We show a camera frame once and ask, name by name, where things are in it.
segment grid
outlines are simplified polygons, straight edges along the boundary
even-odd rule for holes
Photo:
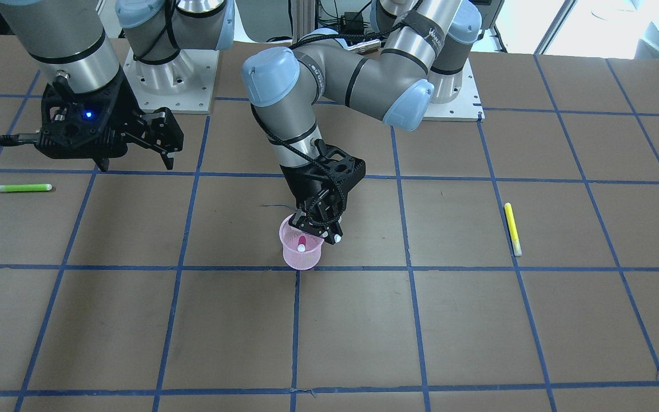
[[[481,140],[482,147],[484,149],[484,155],[487,162],[487,167],[489,168],[490,177],[465,177],[465,176],[407,176],[403,175],[400,170],[400,161],[398,156],[398,146],[396,140],[395,130],[389,128],[390,141],[392,142],[392,153],[393,161],[395,167],[395,175],[369,175],[367,179],[370,180],[395,180],[397,191],[398,191],[398,208],[400,209],[400,224],[403,232],[403,246],[405,249],[405,266],[319,266],[314,268],[314,271],[403,271],[408,274],[408,284],[410,285],[410,295],[411,295],[411,305],[413,307],[413,318],[415,326],[415,338],[416,344],[418,345],[418,358],[419,358],[419,375],[420,382],[419,385],[413,386],[394,386],[394,387],[376,387],[376,386],[360,386],[360,387],[316,387],[316,388],[298,388],[297,386],[297,369],[298,369],[298,357],[299,357],[299,347],[300,347],[300,295],[301,295],[301,279],[303,278],[303,272],[295,271],[295,298],[293,299],[293,326],[292,326],[292,338],[291,338],[291,385],[288,387],[277,387],[277,388],[235,388],[235,389],[212,389],[212,388],[189,388],[189,389],[165,389],[163,388],[165,373],[168,368],[168,354],[170,352],[170,344],[172,343],[172,332],[175,322],[175,315],[177,310],[177,303],[180,300],[180,289],[181,289],[181,280],[182,274],[185,271],[288,271],[286,266],[189,266],[185,264],[185,255],[186,250],[188,249],[188,241],[190,239],[190,229],[193,221],[193,211],[194,204],[196,203],[196,196],[199,188],[199,182],[203,177],[259,177],[259,178],[269,178],[269,179],[280,179],[283,178],[280,174],[270,174],[270,173],[240,173],[240,172],[204,172],[201,170],[201,167],[204,162],[204,157],[206,154],[206,145],[209,141],[209,127],[210,127],[210,117],[207,117],[204,125],[204,134],[201,140],[201,146],[199,151],[199,157],[197,161],[197,167],[194,172],[147,172],[147,171],[138,171],[138,170],[125,170],[125,171],[112,171],[108,172],[108,175],[159,175],[159,176],[184,176],[192,177],[192,191],[190,195],[190,201],[188,204],[188,211],[186,212],[185,220],[185,234],[181,240],[180,256],[178,257],[178,263],[176,266],[107,266],[102,264],[69,264],[68,260],[70,258],[71,250],[73,250],[73,243],[76,240],[76,235],[81,225],[81,220],[83,219],[86,206],[90,199],[92,188],[94,187],[95,180],[97,176],[102,175],[96,168],[91,170],[68,170],[68,169],[0,169],[0,173],[31,173],[31,174],[77,174],[77,175],[89,175],[89,182],[86,187],[83,200],[81,201],[80,209],[78,211],[75,224],[70,233],[68,245],[65,249],[65,254],[62,257],[60,264],[0,264],[0,268],[10,268],[10,269],[48,269],[48,270],[57,270],[57,278],[50,294],[50,299],[47,304],[47,310],[45,311],[45,316],[42,319],[42,325],[39,329],[39,334],[37,335],[37,341],[34,345],[34,350],[31,355],[31,360],[26,370],[21,389],[18,391],[0,391],[0,397],[16,397],[17,401],[14,407],[15,412],[19,412],[22,408],[22,404],[25,398],[27,397],[53,397],[53,396],[133,396],[133,397],[153,397],[152,410],[156,412],[160,408],[160,401],[164,397],[178,397],[185,395],[219,395],[219,394],[256,394],[256,395],[269,395],[269,394],[278,394],[286,395],[290,398],[290,411],[294,412],[296,410],[296,400],[298,397],[302,396],[313,396],[316,394],[337,394],[337,393],[387,393],[387,392],[416,392],[423,394],[424,400],[424,409],[427,412],[434,410],[434,406],[431,402],[430,394],[435,392],[456,392],[456,391],[531,391],[531,390],[545,390],[547,398],[549,399],[551,410],[557,410],[556,399],[554,396],[554,389],[590,389],[590,388],[644,388],[644,387],[654,387],[659,388],[659,380],[653,381],[602,381],[602,382],[568,382],[568,383],[555,383],[552,382],[549,378],[549,372],[547,372],[546,357],[541,344],[541,339],[539,338],[538,327],[536,324],[536,318],[534,317],[533,310],[529,302],[529,294],[526,289],[526,282],[524,282],[522,272],[536,272],[536,271],[546,271],[546,272],[612,272],[619,274],[622,281],[622,285],[627,292],[629,303],[631,308],[636,316],[638,326],[641,330],[641,334],[644,337],[646,346],[648,347],[649,353],[652,357],[652,362],[656,366],[658,377],[659,377],[659,359],[656,354],[656,350],[652,344],[652,340],[649,336],[648,330],[646,330],[644,321],[640,315],[638,305],[635,302],[634,295],[630,289],[630,284],[628,282],[628,277],[625,275],[626,272],[659,272],[659,267],[631,267],[631,266],[622,266],[620,260],[617,256],[617,251],[615,250],[614,243],[609,235],[607,226],[602,218],[602,213],[597,205],[597,199],[594,197],[594,191],[591,189],[591,185],[602,184],[602,185],[659,185],[659,181],[645,181],[645,180],[589,180],[586,177],[583,166],[579,161],[579,157],[576,152],[576,148],[572,142],[572,139],[569,136],[567,131],[567,125],[565,123],[562,114],[594,114],[594,115],[617,115],[617,116],[628,116],[634,117],[638,122],[638,126],[641,128],[646,140],[648,141],[649,147],[651,148],[654,156],[657,159],[659,164],[659,154],[656,151],[656,147],[652,143],[648,131],[646,130],[641,117],[659,117],[659,114],[654,113],[638,113],[636,112],[630,97],[625,90],[625,87],[622,86],[622,82],[617,77],[614,68],[612,68],[612,63],[607,61],[607,66],[611,70],[612,75],[614,76],[617,85],[620,87],[622,95],[625,97],[627,104],[629,105],[631,112],[582,112],[581,110],[560,110],[554,95],[551,92],[551,87],[547,81],[546,75],[544,74],[541,63],[539,63],[538,58],[534,57],[536,66],[538,67],[539,75],[542,78],[543,83],[545,84],[547,95],[551,99],[551,104],[554,109],[518,109],[518,108],[496,108],[496,107],[485,107],[486,110],[509,110],[510,112],[544,112],[552,113],[557,115],[557,119],[560,123],[562,131],[566,137],[567,144],[570,148],[570,151],[573,155],[576,167],[580,174],[580,179],[544,179],[544,178],[513,178],[513,177],[497,177],[494,172],[494,165],[489,151],[489,146],[487,145],[486,135],[484,133],[484,124],[481,121],[477,122],[477,128],[479,133],[479,139]],[[24,107],[27,101],[33,97],[39,97],[37,94],[32,94],[35,85],[39,79],[39,72],[34,76],[32,82],[29,86],[26,94],[0,94],[0,97],[11,98],[11,99],[21,99],[21,104],[16,112],[15,118],[11,121],[10,130],[8,133],[13,132],[15,126],[24,110]],[[247,101],[243,97],[217,97],[217,101]],[[333,104],[333,102],[320,102],[320,104]],[[410,251],[410,241],[408,240],[408,224],[406,221],[406,207],[404,205],[404,196],[403,196],[403,185],[407,181],[413,180],[452,180],[452,181],[481,181],[481,182],[490,182],[492,188],[494,188],[494,194],[497,201],[497,208],[499,210],[500,224],[504,228],[507,234],[507,225],[505,224],[505,213],[502,208],[502,195],[498,183],[502,182],[516,182],[516,183],[571,183],[571,184],[582,184],[586,188],[586,193],[588,194],[589,200],[591,201],[591,206],[593,206],[594,211],[596,212],[596,217],[601,226],[601,231],[604,233],[606,238],[606,244],[609,248],[609,251],[614,260],[613,266],[604,266],[604,267],[565,267],[565,266],[520,266],[518,259],[513,256],[512,249],[508,244],[510,251],[511,261],[508,266],[415,266],[411,261],[411,251]],[[53,307],[55,305],[55,300],[57,299],[58,290],[63,278],[63,274],[66,271],[175,271],[176,277],[173,285],[173,297],[172,303],[170,304],[170,311],[168,313],[168,322],[166,328],[166,334],[164,337],[164,344],[162,350],[162,356],[160,359],[160,367],[156,385],[153,388],[144,388],[144,389],[128,389],[128,390],[105,390],[105,389],[83,389],[83,390],[34,390],[29,388],[29,383],[31,380],[34,367],[39,356],[39,351],[42,346],[42,340],[45,337],[45,332],[47,331],[47,326],[50,321],[50,316],[53,313]],[[529,322],[529,327],[531,334],[533,335],[534,345],[536,352],[538,354],[539,364],[541,366],[543,383],[504,383],[504,384],[492,384],[492,385],[430,385],[427,377],[426,370],[426,359],[424,357],[424,339],[422,334],[421,327],[421,316],[419,314],[419,305],[418,305],[418,294],[416,294],[416,280],[415,274],[418,272],[424,271],[468,271],[468,272],[495,272],[495,271],[510,271],[515,273],[515,277],[518,282],[520,289],[521,297],[523,299],[524,307],[526,310],[526,315]]]

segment table surface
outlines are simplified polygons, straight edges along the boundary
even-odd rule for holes
[[[368,177],[298,272],[238,70],[265,47],[222,55],[173,171],[0,148],[55,187],[0,193],[0,410],[659,410],[659,61],[473,54],[484,122],[414,132],[317,104]],[[44,85],[0,37],[0,134]]]

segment robotic arm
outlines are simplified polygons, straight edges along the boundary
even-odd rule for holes
[[[141,76],[142,82],[170,92],[188,87],[196,72],[180,59],[181,47],[232,44],[233,0],[119,1],[117,11],[145,68],[183,70],[170,71],[167,79]],[[170,109],[145,113],[139,108],[90,2],[0,0],[0,12],[48,81],[42,128],[0,136],[1,146],[33,144],[53,159],[92,159],[105,172],[109,159],[125,155],[128,143],[136,143],[159,153],[172,169],[184,134]]]
[[[387,125],[417,128],[434,96],[435,86],[427,76],[435,62],[448,69],[458,60],[463,65],[469,54],[467,49],[458,57],[460,47],[453,41],[449,47],[444,44],[463,1],[423,0],[411,10],[415,0],[376,0],[380,5],[394,3],[399,13],[377,60],[347,50],[345,41],[330,29],[246,60],[243,80],[253,114],[269,136],[296,198],[291,226],[330,244],[340,241],[347,193],[366,174],[362,159],[324,143],[314,102],[325,96]],[[476,37],[479,25],[465,24],[465,30]]]

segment black band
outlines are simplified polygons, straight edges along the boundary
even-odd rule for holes
[[[385,10],[385,8],[383,7],[383,4],[381,2],[378,2],[378,8],[379,8],[380,11],[383,12],[384,15],[388,16],[388,18],[392,18],[393,20],[395,20],[395,18],[398,17],[397,15],[394,15],[393,13],[390,13],[390,11]]]
[[[352,89],[355,88],[355,81],[358,80],[360,69],[363,68],[366,62],[368,62],[367,57],[361,58],[361,60],[358,62],[358,65],[355,66],[355,71],[352,72],[352,76],[350,76],[350,83],[348,83],[347,91],[345,92],[345,105],[347,107],[350,107],[350,96],[352,96]]]
[[[463,68],[465,68],[465,66],[462,66],[462,67],[458,68],[457,70],[442,70],[440,68],[435,68],[434,66],[431,66],[431,71],[436,73],[436,74],[443,75],[443,76],[450,76],[452,74],[459,73],[460,71],[462,71]]]
[[[309,128],[309,130],[305,131],[304,133],[296,137],[290,138],[288,140],[283,140],[283,142],[286,144],[294,144],[297,143],[298,141],[303,141],[305,138],[307,138],[307,136],[314,133],[314,130],[317,130],[317,122],[314,122],[314,125],[312,125],[312,127]],[[274,146],[283,146],[283,144],[279,143],[278,141],[272,140],[271,138],[269,139],[269,143],[273,144]]]
[[[160,58],[160,60],[146,60],[146,58],[142,58],[139,60],[139,62],[144,63],[145,65],[150,65],[150,66],[158,66],[158,65],[163,65],[164,63],[171,62],[172,60],[175,60],[178,55],[180,55],[181,50],[177,49],[176,52],[174,52],[171,56],[165,57],[165,58]]]
[[[317,93],[314,96],[314,101],[312,104],[315,104],[319,100],[319,96],[324,94],[324,88],[327,86],[326,82],[324,81],[324,75],[322,74],[321,70],[319,70],[319,64],[316,62],[316,60],[311,58],[308,54],[304,54],[295,50],[293,55],[295,55],[296,60],[299,60],[299,62],[302,63],[304,67],[309,69],[309,72],[312,73],[312,76],[314,76],[314,81],[317,83]]]
[[[423,69],[424,74],[428,74],[428,68],[426,67],[426,65],[424,65],[424,63],[421,60],[419,60],[418,57],[414,56],[413,54],[406,53],[405,51],[398,50],[398,49],[384,49],[382,52],[380,52],[380,54],[386,54],[386,53],[397,54],[399,56],[406,57],[406,58],[408,58],[408,60],[411,60],[411,62],[416,63],[417,65],[419,65],[419,67]]]
[[[190,18],[207,18],[217,15],[217,13],[220,13],[225,8],[225,3],[227,2],[222,2],[220,3],[220,6],[215,7],[210,11],[204,11],[203,13],[192,13],[191,11],[182,10],[179,7],[177,8],[177,12],[180,13],[181,15],[186,15]]]
[[[32,56],[37,62],[42,62],[46,63],[48,65],[66,65],[68,63],[73,63],[73,62],[78,62],[78,60],[83,60],[84,58],[88,57],[91,54],[94,54],[96,50],[100,49],[100,46],[103,45],[103,42],[105,42],[106,36],[105,36],[105,29],[101,33],[101,37],[99,37],[96,42],[88,47],[88,49],[83,50],[80,53],[73,54],[72,56],[68,57],[40,57],[37,55],[34,55],[30,53],[29,55]]]
[[[403,24],[423,37],[431,45],[434,54],[437,57],[439,56],[439,53],[442,52],[442,47],[444,47],[444,31],[439,24],[436,24],[436,21],[431,20],[431,18],[424,16],[416,10],[410,10],[403,15]]]

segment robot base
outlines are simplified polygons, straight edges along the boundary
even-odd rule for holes
[[[191,58],[199,77],[197,83],[178,94],[156,94],[141,86],[141,77],[134,65],[133,50],[129,50],[124,63],[124,73],[134,90],[139,107],[145,112],[151,112],[159,107],[167,107],[173,113],[209,114],[215,91],[215,76],[217,75],[217,50],[184,50]]]
[[[479,100],[477,83],[471,72],[469,60],[465,63],[463,83],[457,97],[446,104],[429,104],[424,114],[424,120],[439,120],[442,122],[476,122],[481,116],[485,119],[485,111]]]

